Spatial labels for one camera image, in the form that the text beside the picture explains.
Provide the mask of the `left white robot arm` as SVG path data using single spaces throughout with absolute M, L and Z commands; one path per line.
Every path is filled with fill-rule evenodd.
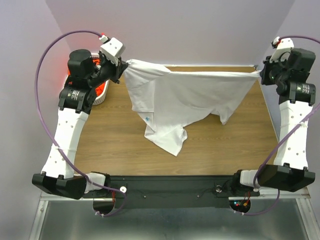
M 47 194 L 75 200 L 90 192 L 100 197 L 111 193 L 108 174 L 84 173 L 75 167 L 74 162 L 81 133 L 97 98 L 96 88 L 108 80 L 119 83 L 127 66 L 121 57 L 103 49 L 97 54 L 87 49 L 78 49 L 69 54 L 68 74 L 58 95 L 55 134 L 51 134 L 42 114 L 39 114 L 52 145 L 41 172 L 32 177 L 34 186 Z

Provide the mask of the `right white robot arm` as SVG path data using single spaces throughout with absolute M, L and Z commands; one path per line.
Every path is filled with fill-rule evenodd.
M 230 182 L 231 192 L 242 195 L 261 187 L 296 192 L 315 181 L 306 155 L 308 120 L 315 113 L 316 87 L 307 83 L 316 60 L 314 52 L 302 48 L 276 50 L 264 60 L 261 84 L 275 85 L 280 110 L 279 143 L 270 153 L 273 164 L 257 170 L 238 170 Z

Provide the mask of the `white t shirt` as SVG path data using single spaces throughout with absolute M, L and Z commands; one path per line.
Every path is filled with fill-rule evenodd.
M 161 64 L 130 59 L 124 71 L 132 110 L 145 122 L 144 136 L 177 156 L 188 138 L 186 126 L 208 115 L 225 125 L 259 71 L 171 71 Z

